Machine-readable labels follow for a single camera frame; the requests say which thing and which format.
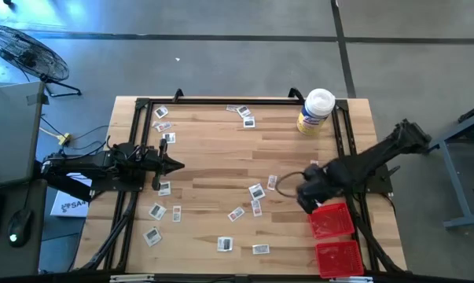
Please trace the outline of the black floor fan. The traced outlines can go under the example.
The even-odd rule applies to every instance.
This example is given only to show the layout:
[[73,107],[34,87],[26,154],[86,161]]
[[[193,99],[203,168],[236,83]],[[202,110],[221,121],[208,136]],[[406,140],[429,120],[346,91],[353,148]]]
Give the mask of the black floor fan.
[[51,97],[81,96],[79,88],[64,84],[67,63],[52,49],[17,29],[0,25],[0,57],[12,66],[40,79]]

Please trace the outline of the black diagonal support bar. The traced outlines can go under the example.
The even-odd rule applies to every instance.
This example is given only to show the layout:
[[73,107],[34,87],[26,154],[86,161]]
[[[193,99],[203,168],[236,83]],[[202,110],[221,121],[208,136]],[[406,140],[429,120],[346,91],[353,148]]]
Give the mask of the black diagonal support bar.
[[72,197],[90,202],[90,187],[64,175],[45,175],[43,177],[50,187],[69,194]]

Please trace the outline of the Lysol disinfecting wipes canister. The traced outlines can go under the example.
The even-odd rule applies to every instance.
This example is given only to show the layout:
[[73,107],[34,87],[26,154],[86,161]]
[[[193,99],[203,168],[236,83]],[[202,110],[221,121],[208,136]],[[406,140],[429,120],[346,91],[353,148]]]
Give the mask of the Lysol disinfecting wipes canister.
[[312,90],[299,113],[296,121],[300,133],[317,135],[323,123],[329,118],[336,104],[336,97],[326,89]]

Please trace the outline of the red plastic mesh basket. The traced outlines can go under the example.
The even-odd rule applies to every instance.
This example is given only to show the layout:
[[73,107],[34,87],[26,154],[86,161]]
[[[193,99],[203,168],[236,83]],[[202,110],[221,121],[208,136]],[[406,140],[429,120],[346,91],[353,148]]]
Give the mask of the red plastic mesh basket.
[[339,237],[355,231],[346,203],[323,205],[309,214],[308,220],[315,239]]
[[318,271],[321,278],[351,277],[364,274],[358,242],[337,241],[315,246]]

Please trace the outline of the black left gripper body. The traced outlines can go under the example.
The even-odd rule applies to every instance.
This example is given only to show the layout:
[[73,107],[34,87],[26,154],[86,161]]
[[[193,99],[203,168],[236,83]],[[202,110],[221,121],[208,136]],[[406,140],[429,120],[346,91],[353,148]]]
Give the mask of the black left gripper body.
[[160,139],[158,148],[154,146],[147,146],[142,160],[142,166],[145,171],[154,172],[155,175],[152,179],[152,189],[155,191],[160,190],[160,179],[162,175],[166,174],[166,163],[164,157],[167,153],[167,140],[164,138]]

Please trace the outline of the black aluminium table frame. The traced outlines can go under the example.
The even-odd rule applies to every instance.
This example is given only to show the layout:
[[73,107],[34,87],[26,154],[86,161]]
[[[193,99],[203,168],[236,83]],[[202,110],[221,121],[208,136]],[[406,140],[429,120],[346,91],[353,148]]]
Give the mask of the black aluminium table frame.
[[[156,97],[153,103],[167,106],[176,134],[167,152],[185,167],[166,177],[170,195],[160,197],[150,186],[139,194],[125,271],[317,276],[316,240],[291,192],[311,160],[337,157],[332,122],[316,136],[303,135],[296,127],[300,105],[282,97]],[[255,127],[244,128],[227,105],[247,106]],[[277,176],[275,190],[266,187],[270,175]],[[248,188],[257,183],[266,196],[255,217]],[[155,203],[167,209],[160,221],[149,215]],[[181,222],[172,221],[174,206],[182,207]],[[245,213],[231,222],[237,207]],[[162,240],[149,247],[143,234],[154,226]],[[231,252],[217,251],[219,237],[233,238]],[[270,253],[254,255],[255,244],[268,244]]]

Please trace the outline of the white printed cardboard box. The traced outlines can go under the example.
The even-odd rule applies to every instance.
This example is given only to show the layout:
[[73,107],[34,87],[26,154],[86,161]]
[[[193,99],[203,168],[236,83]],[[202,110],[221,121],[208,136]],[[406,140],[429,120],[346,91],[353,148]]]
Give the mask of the white printed cardboard box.
[[57,217],[86,218],[89,203],[58,191],[50,215]]

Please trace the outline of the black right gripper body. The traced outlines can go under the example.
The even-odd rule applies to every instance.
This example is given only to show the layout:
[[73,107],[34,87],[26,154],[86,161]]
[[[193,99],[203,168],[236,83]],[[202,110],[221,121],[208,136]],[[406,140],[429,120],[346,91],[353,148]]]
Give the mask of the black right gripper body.
[[339,186],[326,167],[310,164],[302,176],[304,183],[297,186],[297,202],[307,214],[339,194]]

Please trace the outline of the white metal bracket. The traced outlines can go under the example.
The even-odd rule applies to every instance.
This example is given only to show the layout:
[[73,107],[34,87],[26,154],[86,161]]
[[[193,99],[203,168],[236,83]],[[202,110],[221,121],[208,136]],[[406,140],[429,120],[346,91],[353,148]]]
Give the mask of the white metal bracket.
[[374,283],[372,277],[336,277],[329,279],[330,283]]
[[147,283],[155,281],[153,274],[120,274],[112,275],[108,283]]

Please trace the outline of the black computer mouse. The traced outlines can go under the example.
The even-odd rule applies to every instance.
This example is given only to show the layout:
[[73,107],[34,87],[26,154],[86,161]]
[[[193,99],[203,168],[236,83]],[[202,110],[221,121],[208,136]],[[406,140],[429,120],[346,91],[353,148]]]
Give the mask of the black computer mouse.
[[29,238],[31,232],[31,217],[32,210],[23,208],[16,211],[8,224],[8,242],[13,248],[20,248],[24,246]]

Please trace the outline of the blue-grey metal cart frame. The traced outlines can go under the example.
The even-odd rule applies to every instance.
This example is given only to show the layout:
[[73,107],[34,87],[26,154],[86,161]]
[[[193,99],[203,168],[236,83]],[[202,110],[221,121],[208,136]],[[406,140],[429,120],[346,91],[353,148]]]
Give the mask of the blue-grey metal cart frame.
[[443,223],[445,228],[474,225],[474,108],[433,140],[428,151],[438,149],[450,177],[461,216]]

